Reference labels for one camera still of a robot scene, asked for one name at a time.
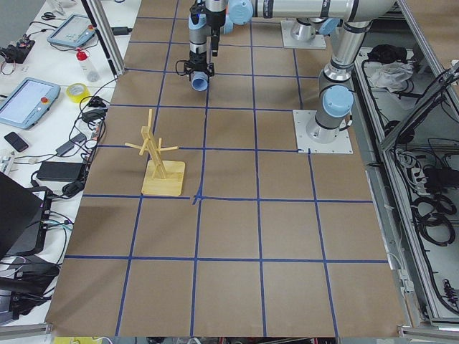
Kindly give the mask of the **light blue plastic cup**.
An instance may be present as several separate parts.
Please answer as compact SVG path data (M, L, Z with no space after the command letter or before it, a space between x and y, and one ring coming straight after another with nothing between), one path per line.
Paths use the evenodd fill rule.
M207 90L209 87L209 76L202 71L192 72L191 87L198 92Z

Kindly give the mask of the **wooden cup tree stand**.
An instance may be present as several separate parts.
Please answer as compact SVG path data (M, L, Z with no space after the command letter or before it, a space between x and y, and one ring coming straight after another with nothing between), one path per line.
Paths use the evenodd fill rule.
M153 136L152 120L153 110L150 109L147 125L141 127L141 145L125 143L125 146L139 150L140 156L146 151L150 156L141 193L146 196L180 196L186 164L183 161L166 161L161 157L162 152L178 150L179 147L163 147L162 138L156 140Z

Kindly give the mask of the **clear bottle red cap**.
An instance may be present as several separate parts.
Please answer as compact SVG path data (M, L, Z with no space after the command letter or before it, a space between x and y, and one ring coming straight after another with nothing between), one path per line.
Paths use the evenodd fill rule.
M76 58L89 82L96 82L100 79L98 71L90 61L89 55L84 50L77 48Z

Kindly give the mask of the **yellow tape roll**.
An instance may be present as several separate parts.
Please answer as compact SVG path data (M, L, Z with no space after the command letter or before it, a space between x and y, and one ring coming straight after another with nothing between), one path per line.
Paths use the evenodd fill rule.
M67 87L66 95L73 103L80 103L90 96L90 91L87 85L83 83L74 83Z

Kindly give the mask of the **far teach pendant tablet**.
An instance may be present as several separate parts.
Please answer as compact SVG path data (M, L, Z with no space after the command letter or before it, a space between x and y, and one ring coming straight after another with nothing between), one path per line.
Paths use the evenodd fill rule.
M73 14L51 33L47 41L62 47L78 48L86 45L95 36L90 19L81 14Z

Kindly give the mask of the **teach pendant tablet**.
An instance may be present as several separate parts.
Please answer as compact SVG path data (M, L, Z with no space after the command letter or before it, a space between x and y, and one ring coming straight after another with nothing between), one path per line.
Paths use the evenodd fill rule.
M20 129L35 125L59 97L55 83L26 77L1 104L1 123Z
M90 19L81 14L73 14L51 33L47 41L62 47L78 48L86 45L95 36Z

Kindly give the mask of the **black power adapter brick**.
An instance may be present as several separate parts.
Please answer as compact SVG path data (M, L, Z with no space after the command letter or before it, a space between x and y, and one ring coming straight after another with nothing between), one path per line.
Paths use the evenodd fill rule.
M74 147L75 144L69 140L56 149L56 155L62 157L64 154L71 151Z

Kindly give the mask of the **black scissors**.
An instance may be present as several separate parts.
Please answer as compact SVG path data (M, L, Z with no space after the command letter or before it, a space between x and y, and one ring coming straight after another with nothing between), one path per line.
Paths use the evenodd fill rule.
M41 15L41 19L44 21L54 20L56 18L56 15L51 11L46 11Z

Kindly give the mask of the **near teach pendant tablet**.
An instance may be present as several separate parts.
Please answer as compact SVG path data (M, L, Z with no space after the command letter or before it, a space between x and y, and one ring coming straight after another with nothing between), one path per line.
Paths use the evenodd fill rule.
M35 125L59 97L55 83L26 77L1 104L1 123L20 129Z

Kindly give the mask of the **large black power brick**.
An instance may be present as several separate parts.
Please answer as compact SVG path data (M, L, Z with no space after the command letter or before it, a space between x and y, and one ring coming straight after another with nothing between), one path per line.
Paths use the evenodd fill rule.
M45 161L39 167L37 178L40 181L73 182L82 173L82 163Z

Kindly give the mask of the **white crumpled cloth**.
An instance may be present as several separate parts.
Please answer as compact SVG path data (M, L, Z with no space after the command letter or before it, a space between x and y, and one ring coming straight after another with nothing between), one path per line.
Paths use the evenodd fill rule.
M385 88L390 92L405 89L407 81L413 76L414 67L407 63L393 62L376 68L369 78L372 87Z

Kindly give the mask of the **black smartphone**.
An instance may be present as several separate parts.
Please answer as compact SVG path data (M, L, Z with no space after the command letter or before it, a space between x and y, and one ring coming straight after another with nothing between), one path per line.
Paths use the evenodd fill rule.
M28 143L23 140L17 133L10 132L4 136L5 141L16 151L22 152L28 149Z

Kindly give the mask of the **black laptop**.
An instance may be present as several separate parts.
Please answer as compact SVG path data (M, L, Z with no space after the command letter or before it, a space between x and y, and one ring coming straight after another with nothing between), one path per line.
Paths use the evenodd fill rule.
M51 190L25 188L1 174L1 257L29 256L44 248Z

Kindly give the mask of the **aluminium frame post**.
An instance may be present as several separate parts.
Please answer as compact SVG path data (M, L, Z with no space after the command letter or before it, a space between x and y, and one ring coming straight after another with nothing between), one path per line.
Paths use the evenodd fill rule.
M113 76L121 76L125 72L125 64L101 1L82 0L81 3L95 29Z

